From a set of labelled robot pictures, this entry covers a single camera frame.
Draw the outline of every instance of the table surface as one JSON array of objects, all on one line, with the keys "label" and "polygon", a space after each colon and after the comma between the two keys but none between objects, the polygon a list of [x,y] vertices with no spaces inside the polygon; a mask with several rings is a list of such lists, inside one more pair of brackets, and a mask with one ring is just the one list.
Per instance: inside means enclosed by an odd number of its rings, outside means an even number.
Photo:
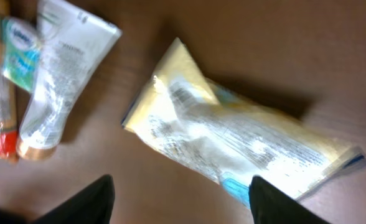
[{"label": "table surface", "polygon": [[[32,0],[14,2],[14,13],[35,16]],[[0,160],[1,208],[33,219],[111,174],[111,223],[252,223],[217,184],[120,126],[175,36],[207,77],[366,153],[366,0],[75,4],[114,22],[123,36],[78,99],[55,155],[16,166]],[[20,119],[28,100],[18,91]],[[366,169],[331,180],[301,203],[332,223],[366,223]]]}]

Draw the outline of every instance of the brown table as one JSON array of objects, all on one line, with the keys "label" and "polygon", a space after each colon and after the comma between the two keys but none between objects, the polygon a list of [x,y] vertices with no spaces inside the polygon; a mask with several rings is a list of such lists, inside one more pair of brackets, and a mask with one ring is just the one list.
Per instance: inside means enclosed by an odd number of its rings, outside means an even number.
[{"label": "brown table", "polygon": [[[218,185],[120,126],[177,35],[207,77],[366,152],[366,0],[76,4],[124,34],[77,101],[54,157],[0,161],[0,207],[35,218],[109,173],[116,190],[111,223],[251,223],[249,211]],[[27,101],[19,91],[20,117]],[[366,169],[328,182],[302,203],[332,223],[366,223]]]}]

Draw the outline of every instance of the white tube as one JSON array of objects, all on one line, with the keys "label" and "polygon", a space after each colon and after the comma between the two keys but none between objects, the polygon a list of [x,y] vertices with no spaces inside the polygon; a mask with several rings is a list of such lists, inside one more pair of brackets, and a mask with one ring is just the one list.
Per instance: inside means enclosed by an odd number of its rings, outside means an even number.
[{"label": "white tube", "polygon": [[77,98],[121,36],[115,25],[61,0],[40,1],[38,30],[44,46],[17,143],[25,159],[54,152]]}]

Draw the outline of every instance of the teal packet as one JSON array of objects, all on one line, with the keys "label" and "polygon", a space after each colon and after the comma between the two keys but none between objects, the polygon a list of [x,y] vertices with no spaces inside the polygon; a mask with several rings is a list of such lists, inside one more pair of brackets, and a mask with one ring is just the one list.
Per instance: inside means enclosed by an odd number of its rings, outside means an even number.
[{"label": "teal packet", "polygon": [[5,43],[3,75],[31,92],[39,62],[39,36],[28,22],[12,17],[5,18],[2,27]]}]

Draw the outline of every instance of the wooden table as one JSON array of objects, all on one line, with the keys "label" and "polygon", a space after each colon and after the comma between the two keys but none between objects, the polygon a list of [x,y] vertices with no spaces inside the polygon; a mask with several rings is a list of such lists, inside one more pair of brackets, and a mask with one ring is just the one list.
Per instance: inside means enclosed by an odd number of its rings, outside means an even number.
[{"label": "wooden table", "polygon": [[[123,36],[77,101],[51,159],[0,161],[0,207],[31,219],[102,174],[114,177],[111,223],[251,223],[218,185],[145,146],[120,119],[179,36],[205,75],[366,153],[366,0],[75,1]],[[15,11],[32,18],[35,5]],[[19,91],[20,118],[28,96]],[[332,223],[366,223],[366,169],[303,205]]]}]

